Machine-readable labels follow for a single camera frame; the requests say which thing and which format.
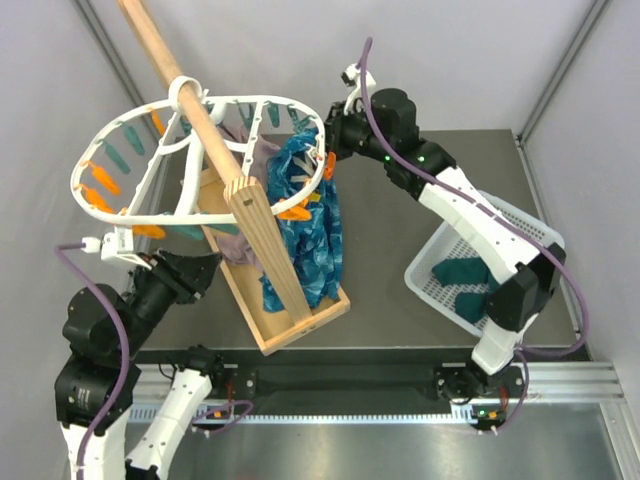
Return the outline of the blue patterned cloth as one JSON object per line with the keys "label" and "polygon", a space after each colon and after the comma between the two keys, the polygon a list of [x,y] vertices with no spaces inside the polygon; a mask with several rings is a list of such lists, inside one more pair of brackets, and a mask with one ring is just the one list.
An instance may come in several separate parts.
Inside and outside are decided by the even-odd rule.
{"label": "blue patterned cloth", "polygon": [[[287,139],[267,162],[267,197],[270,202],[287,200],[302,188],[292,178],[303,174],[296,165],[304,161],[315,143],[317,130],[306,129]],[[278,226],[309,307],[315,309],[325,298],[337,300],[344,260],[343,229],[336,182],[321,181],[306,210],[308,221],[280,220]]]}

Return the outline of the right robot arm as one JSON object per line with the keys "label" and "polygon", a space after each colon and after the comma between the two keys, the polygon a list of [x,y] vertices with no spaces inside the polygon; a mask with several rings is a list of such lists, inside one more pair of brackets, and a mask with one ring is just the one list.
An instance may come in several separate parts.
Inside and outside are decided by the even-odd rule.
{"label": "right robot arm", "polygon": [[461,385],[465,399],[487,396],[502,385],[526,330],[554,295],[566,252],[558,243],[541,245],[510,222],[441,145],[421,135],[416,117],[415,103],[401,89],[357,93],[331,105],[327,145],[340,160],[358,154],[382,163],[394,185],[440,216],[488,268],[487,321]]}

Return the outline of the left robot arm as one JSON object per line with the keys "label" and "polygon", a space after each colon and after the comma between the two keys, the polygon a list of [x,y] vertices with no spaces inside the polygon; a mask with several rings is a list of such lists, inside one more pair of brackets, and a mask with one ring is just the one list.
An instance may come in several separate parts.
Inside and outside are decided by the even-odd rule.
{"label": "left robot arm", "polygon": [[158,250],[142,257],[124,293],[79,276],[84,287],[70,300],[63,326],[71,355],[54,383],[71,478],[167,478],[197,408],[207,396],[225,392],[228,376],[221,356],[203,346],[180,353],[159,412],[127,451],[126,429],[141,376],[134,360],[172,306],[205,295],[221,260],[218,253]]}

